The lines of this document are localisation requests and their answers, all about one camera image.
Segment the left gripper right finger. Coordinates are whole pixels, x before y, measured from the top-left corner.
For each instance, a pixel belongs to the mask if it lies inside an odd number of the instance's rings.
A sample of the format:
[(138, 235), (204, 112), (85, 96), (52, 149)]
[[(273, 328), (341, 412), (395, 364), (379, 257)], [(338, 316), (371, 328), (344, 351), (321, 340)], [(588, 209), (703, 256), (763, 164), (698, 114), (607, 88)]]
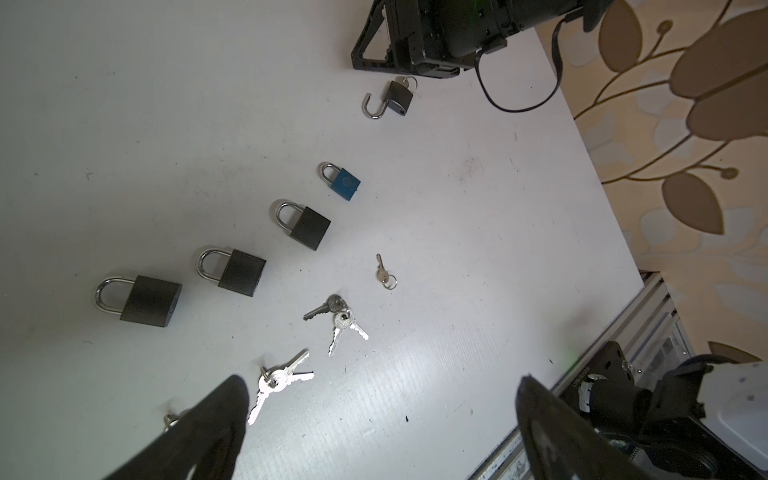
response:
[(534, 377), (521, 379), (515, 407), (535, 479), (650, 477)]

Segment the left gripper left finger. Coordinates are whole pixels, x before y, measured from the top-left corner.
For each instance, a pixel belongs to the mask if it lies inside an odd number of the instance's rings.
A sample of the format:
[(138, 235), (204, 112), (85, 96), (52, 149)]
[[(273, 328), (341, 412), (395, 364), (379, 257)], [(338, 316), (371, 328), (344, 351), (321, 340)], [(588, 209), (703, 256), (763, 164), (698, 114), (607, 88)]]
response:
[(232, 375), (110, 479), (230, 479), (246, 433), (249, 394)]

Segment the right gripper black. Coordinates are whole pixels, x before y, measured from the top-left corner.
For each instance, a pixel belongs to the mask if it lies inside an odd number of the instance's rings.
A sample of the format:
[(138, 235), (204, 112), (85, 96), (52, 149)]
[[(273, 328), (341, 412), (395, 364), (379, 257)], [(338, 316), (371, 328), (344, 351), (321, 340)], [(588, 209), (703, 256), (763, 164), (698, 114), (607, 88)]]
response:
[[(434, 1), (374, 0), (350, 59), (359, 71), (453, 78), (474, 67), (474, 54), (454, 56), (444, 32), (435, 25)], [(383, 59), (369, 59), (365, 52), (387, 20), (390, 45)]]

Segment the black padlock shackle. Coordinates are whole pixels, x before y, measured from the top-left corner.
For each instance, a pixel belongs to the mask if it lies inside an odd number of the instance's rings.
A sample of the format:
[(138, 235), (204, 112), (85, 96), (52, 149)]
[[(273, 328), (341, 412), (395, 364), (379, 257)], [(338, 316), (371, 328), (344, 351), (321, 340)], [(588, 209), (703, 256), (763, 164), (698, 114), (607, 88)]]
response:
[(417, 88), (418, 80), (415, 76), (397, 77), (389, 82), (379, 110), (371, 112), (368, 109), (371, 94), (367, 93), (361, 105), (362, 112), (366, 118), (371, 120), (382, 118), (388, 110), (392, 110), (400, 116), (405, 116)]

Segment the silver key bunch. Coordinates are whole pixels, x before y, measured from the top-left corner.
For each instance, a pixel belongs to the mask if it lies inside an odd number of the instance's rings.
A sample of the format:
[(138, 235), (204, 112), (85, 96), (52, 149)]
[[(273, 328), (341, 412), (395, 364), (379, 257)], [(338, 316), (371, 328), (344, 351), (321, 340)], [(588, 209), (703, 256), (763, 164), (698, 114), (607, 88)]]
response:
[(330, 314), (333, 320), (333, 336), (328, 349), (329, 356), (334, 354), (338, 339), (343, 331), (351, 330), (357, 332), (363, 340), (369, 340), (369, 335), (357, 323), (353, 311), (340, 295), (329, 295), (323, 304), (304, 314), (303, 319), (309, 321), (321, 314)]
[(257, 385), (255, 404), (247, 417), (249, 426), (256, 423), (264, 404), (272, 394), (282, 392), (290, 385), (309, 381), (315, 377), (313, 372), (296, 372), (296, 369), (308, 359), (309, 355), (309, 350), (304, 349), (290, 362), (262, 371)]
[(180, 416), (175, 412), (168, 412), (163, 416), (164, 431), (170, 430), (180, 419)]

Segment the blue padlock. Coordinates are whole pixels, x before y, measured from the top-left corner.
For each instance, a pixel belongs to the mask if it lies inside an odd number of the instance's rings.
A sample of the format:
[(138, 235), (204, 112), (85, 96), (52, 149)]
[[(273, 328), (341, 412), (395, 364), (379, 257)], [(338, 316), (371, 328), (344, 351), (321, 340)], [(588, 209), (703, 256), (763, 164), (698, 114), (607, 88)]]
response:
[(320, 165), (321, 178), (341, 198), (350, 201), (359, 188), (361, 181), (348, 170), (326, 162)]

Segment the black padlock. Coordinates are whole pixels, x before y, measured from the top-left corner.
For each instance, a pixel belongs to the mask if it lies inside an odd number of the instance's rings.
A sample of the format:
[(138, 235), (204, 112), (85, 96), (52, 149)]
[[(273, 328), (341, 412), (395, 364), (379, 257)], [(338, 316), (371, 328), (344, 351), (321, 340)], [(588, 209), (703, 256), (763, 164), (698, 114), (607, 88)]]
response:
[[(211, 255), (226, 257), (227, 262), (221, 274), (212, 274), (205, 269), (205, 262)], [(260, 283), (267, 261), (240, 250), (225, 251), (217, 248), (203, 250), (197, 258), (196, 271), (219, 288), (252, 297)]]
[[(299, 213), (298, 219), (292, 226), (289, 226), (282, 219), (282, 211), (286, 208), (290, 208)], [(280, 203), (276, 207), (274, 215), (277, 224), (283, 230), (288, 232), (290, 238), (293, 238), (313, 251), (318, 249), (331, 225), (331, 220), (322, 214), (310, 207), (302, 207), (291, 201)]]
[[(104, 290), (111, 284), (131, 286), (122, 307), (109, 306), (102, 299)], [(93, 303), (102, 312), (118, 315), (121, 321), (166, 328), (175, 311), (181, 291), (181, 284), (166, 280), (143, 275), (136, 278), (112, 276), (96, 285)]]

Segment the small key with ring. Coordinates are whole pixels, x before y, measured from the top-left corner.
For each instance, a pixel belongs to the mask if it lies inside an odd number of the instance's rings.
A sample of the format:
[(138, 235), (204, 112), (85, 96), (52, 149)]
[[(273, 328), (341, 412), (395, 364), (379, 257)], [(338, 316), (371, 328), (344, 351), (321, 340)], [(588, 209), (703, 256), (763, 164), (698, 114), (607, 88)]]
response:
[(387, 290), (394, 290), (398, 285), (397, 277), (393, 274), (390, 274), (389, 271), (385, 268), (382, 256), (380, 254), (376, 254), (376, 259), (378, 262), (378, 268), (377, 268), (378, 281)]

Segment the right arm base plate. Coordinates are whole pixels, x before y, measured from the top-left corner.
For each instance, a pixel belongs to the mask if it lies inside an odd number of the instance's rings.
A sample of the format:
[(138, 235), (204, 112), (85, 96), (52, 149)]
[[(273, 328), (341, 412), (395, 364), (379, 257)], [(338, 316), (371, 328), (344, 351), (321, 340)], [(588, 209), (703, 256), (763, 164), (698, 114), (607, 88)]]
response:
[(584, 381), (609, 380), (633, 385), (634, 378), (620, 344), (605, 341), (585, 362), (581, 362), (557, 388), (558, 396), (574, 409), (579, 408), (579, 387)]

